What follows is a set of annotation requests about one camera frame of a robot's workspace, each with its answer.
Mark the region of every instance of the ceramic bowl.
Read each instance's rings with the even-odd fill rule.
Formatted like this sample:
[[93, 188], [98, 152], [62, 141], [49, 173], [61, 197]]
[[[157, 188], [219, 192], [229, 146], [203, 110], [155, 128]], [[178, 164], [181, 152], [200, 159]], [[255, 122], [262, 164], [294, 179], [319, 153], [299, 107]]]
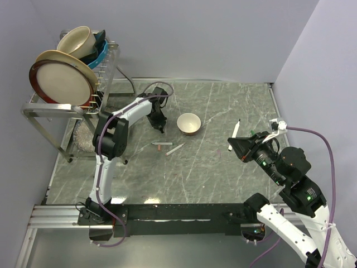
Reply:
[[201, 120], [193, 113], [184, 113], [177, 119], [177, 126], [183, 134], [193, 136], [200, 129]]
[[87, 26], [80, 26], [67, 33], [57, 46], [57, 50], [77, 59], [94, 51], [95, 37]]

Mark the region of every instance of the blue dish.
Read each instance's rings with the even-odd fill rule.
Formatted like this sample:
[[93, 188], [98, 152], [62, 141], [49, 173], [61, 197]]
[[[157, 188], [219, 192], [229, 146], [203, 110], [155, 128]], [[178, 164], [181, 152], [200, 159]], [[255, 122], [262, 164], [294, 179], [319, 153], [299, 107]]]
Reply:
[[89, 68], [94, 69], [95, 67], [98, 66], [98, 64], [100, 64], [102, 62], [102, 60], [104, 60], [105, 56], [108, 53], [108, 47], [109, 47], [109, 44], [108, 44], [107, 40], [105, 40], [105, 43], [104, 43], [103, 47], [104, 48], [99, 53], [98, 57], [95, 60], [93, 60], [91, 63], [88, 64]]

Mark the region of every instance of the pen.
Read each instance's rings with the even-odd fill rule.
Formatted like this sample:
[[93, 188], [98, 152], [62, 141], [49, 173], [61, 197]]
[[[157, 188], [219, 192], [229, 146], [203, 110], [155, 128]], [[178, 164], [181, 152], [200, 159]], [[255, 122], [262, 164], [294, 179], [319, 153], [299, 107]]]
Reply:
[[172, 142], [151, 142], [152, 145], [173, 145]]
[[174, 149], [172, 149], [171, 151], [167, 152], [165, 155], [168, 156], [168, 155], [172, 154], [173, 152], [175, 152], [175, 151], [177, 151], [179, 148], [181, 148], [183, 145], [184, 145], [184, 143], [178, 145], [176, 148], [174, 148]]
[[[235, 124], [235, 127], [234, 127], [234, 131], [233, 131], [233, 135], [232, 135], [232, 138], [236, 138], [236, 136], [237, 136], [237, 133], [238, 133], [238, 129], [239, 129], [239, 126], [240, 126], [240, 119], [238, 120], [238, 123], [237, 124]], [[229, 145], [228, 146], [228, 151], [232, 151], [232, 146], [231, 145]]]

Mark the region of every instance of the marble countertop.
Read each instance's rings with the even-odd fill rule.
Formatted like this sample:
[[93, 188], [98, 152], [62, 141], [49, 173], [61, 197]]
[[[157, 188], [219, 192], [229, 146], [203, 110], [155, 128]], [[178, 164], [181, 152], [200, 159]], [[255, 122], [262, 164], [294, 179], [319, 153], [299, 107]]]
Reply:
[[[140, 83], [138, 91], [147, 84]], [[268, 130], [269, 119], [277, 117], [268, 85], [175, 81], [172, 85], [175, 95], [163, 109], [168, 118], [165, 133], [154, 130], [146, 118], [133, 125], [124, 153], [129, 163], [117, 164], [112, 196], [126, 203], [242, 203], [259, 192], [271, 202], [280, 202], [281, 188], [256, 163], [242, 163], [228, 151], [227, 143], [238, 119], [238, 136]], [[116, 83], [112, 90], [122, 86]], [[121, 108], [121, 101], [111, 99], [109, 104]], [[187, 112], [201, 119], [196, 136], [184, 136], [176, 126], [177, 118]], [[158, 151], [151, 145], [155, 141], [174, 145]], [[181, 149], [165, 156], [181, 143], [185, 143]], [[67, 163], [60, 157], [47, 204], [83, 202], [92, 188], [94, 171], [94, 159]]]

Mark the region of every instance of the cable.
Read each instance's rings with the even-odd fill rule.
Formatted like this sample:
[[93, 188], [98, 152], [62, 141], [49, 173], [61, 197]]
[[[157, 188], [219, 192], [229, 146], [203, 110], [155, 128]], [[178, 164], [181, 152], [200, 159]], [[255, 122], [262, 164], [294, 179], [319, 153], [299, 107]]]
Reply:
[[[336, 179], [335, 179], [334, 155], [332, 154], [331, 146], [330, 146], [329, 142], [327, 141], [327, 139], [323, 135], [321, 135], [320, 133], [318, 133], [314, 130], [308, 130], [306, 128], [298, 128], [298, 127], [287, 127], [286, 129], [312, 133], [312, 134], [322, 138], [327, 146], [327, 149], [328, 149], [329, 155], [330, 155], [331, 177], [332, 177], [332, 206], [331, 206], [331, 213], [330, 213], [330, 218], [329, 218], [329, 224], [332, 224], [334, 222], [335, 208], [336, 208]], [[331, 237], [331, 228], [329, 228], [327, 230], [324, 251], [322, 252], [321, 260], [320, 260], [317, 268], [322, 268], [322, 266], [324, 264], [324, 261], [325, 261], [326, 255], [327, 255], [327, 249], [329, 247], [330, 237]]]
[[103, 169], [103, 164], [104, 164], [104, 161], [103, 161], [103, 155], [102, 155], [102, 141], [103, 141], [103, 137], [104, 137], [104, 134], [108, 128], [108, 126], [110, 125], [110, 123], [117, 117], [120, 117], [122, 116], [123, 114], [125, 114], [126, 112], [128, 112], [130, 109], [134, 108], [135, 106], [139, 105], [140, 103], [144, 102], [144, 101], [147, 101], [148, 99], [151, 99], [151, 98], [168, 98], [169, 96], [173, 95], [173, 87], [172, 85], [170, 85], [169, 83], [166, 83], [166, 82], [162, 82], [162, 81], [157, 81], [157, 82], [153, 82], [151, 84], [149, 84], [143, 91], [143, 93], [145, 91], [147, 91], [147, 89], [149, 87], [151, 87], [152, 85], [155, 85], [155, 84], [165, 84], [165, 85], [168, 85], [170, 88], [171, 88], [171, 92], [168, 93], [168, 95], [151, 95], [151, 96], [147, 96], [146, 98], [143, 98], [141, 100], [139, 100], [138, 102], [134, 102], [132, 103], [132, 105], [130, 105], [129, 107], [127, 107], [126, 109], [122, 110], [121, 112], [119, 112], [118, 114], [116, 114], [115, 116], [112, 116], [110, 117], [110, 119], [106, 122], [106, 124], [104, 125], [104, 128], [100, 134], [100, 137], [99, 137], [99, 142], [98, 142], [98, 155], [99, 155], [99, 158], [100, 158], [100, 165], [99, 165], [99, 171], [98, 171], [98, 179], [97, 179], [97, 184], [96, 184], [96, 192], [95, 192], [95, 196], [98, 200], [98, 204], [100, 205], [100, 207], [105, 211], [107, 212], [109, 215], [111, 215], [115, 220], [117, 220], [118, 222], [120, 222], [120, 224], [123, 226], [124, 228], [124, 235], [122, 237], [122, 239], [120, 239], [118, 242], [114, 243], [114, 244], [111, 244], [111, 245], [104, 245], [104, 244], [100, 244], [96, 241], [93, 241], [93, 244], [99, 246], [99, 247], [115, 247], [119, 244], [121, 244], [125, 237], [127, 236], [127, 228], [126, 228], [126, 225], [124, 224], [124, 222], [122, 221], [122, 219], [120, 219], [118, 216], [116, 216], [114, 213], [112, 213], [110, 210], [108, 210], [104, 204], [102, 203], [102, 201], [100, 200], [100, 196], [99, 196], [99, 185], [100, 185], [100, 177], [102, 175], [102, 169]]
[[[284, 216], [284, 209], [280, 209], [280, 214]], [[277, 242], [274, 243], [273, 246], [271, 246], [268, 250], [264, 251], [262, 254], [260, 254], [254, 261], [252, 261], [252, 263], [249, 265], [249, 268], [252, 268], [253, 265], [259, 261], [262, 257], [264, 257], [266, 254], [268, 254], [269, 252], [271, 252], [280, 242], [281, 237], [279, 237], [279, 239], [277, 240]]]
[[127, 76], [119, 66], [117, 66], [117, 70], [118, 70], [126, 79], [129, 80], [129, 82], [130, 82], [131, 85], [132, 85], [134, 94], [135, 94], [135, 96], [136, 96], [136, 87], [135, 87], [135, 84], [134, 84], [133, 79], [131, 79], [129, 76]]
[[83, 202], [77, 202], [74, 206], [76, 207], [76, 209], [80, 212], [80, 209], [77, 207], [78, 204], [81, 204], [83, 206], [85, 206], [85, 204]]

